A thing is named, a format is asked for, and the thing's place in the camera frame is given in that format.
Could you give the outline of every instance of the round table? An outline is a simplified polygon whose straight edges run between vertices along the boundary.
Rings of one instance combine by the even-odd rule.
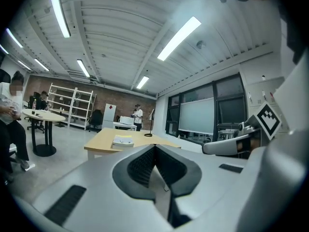
[[[48,111],[24,109],[23,114],[30,117],[31,120],[31,136],[33,153],[39,157],[49,157],[56,153],[56,148],[53,147],[52,126],[53,122],[64,121],[66,118],[57,114],[52,114]],[[35,122],[36,120],[45,121],[45,144],[36,145],[35,143]]]

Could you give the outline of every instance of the sneaker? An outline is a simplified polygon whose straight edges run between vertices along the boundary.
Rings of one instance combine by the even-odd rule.
[[[3,171],[3,177],[9,183],[12,183],[14,181],[14,177],[7,171]]]
[[[24,169],[24,170],[26,170],[30,167],[26,160],[20,159],[17,155],[15,157],[15,160],[17,161],[17,163],[20,164],[21,168]]]

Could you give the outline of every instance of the black pants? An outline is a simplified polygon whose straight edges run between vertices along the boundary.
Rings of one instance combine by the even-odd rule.
[[[0,120],[0,167],[12,173],[9,156],[10,144],[16,145],[17,155],[20,159],[29,160],[25,129],[16,120],[8,125]]]
[[[136,131],[140,131],[140,129],[141,129],[141,124],[134,123],[134,125],[136,126]]]

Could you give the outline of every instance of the wooden table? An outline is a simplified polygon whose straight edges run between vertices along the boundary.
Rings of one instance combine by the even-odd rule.
[[[179,145],[173,144],[168,140],[160,138],[156,135],[152,137],[145,137],[145,132],[131,131],[131,130],[117,130],[111,128],[103,128],[95,137],[93,137],[85,146],[84,149],[88,151],[88,159],[94,159],[95,155],[104,155],[122,151],[121,149],[112,149],[112,142],[115,135],[132,136],[134,147],[161,144],[180,148]]]
[[[66,118],[57,114],[52,114],[48,111],[24,109],[23,114],[30,117],[31,120],[31,136],[33,153],[39,157],[48,157],[56,153],[56,148],[53,147],[52,126],[53,122],[64,121]],[[36,120],[45,121],[45,144],[36,145],[35,143],[35,122]]]

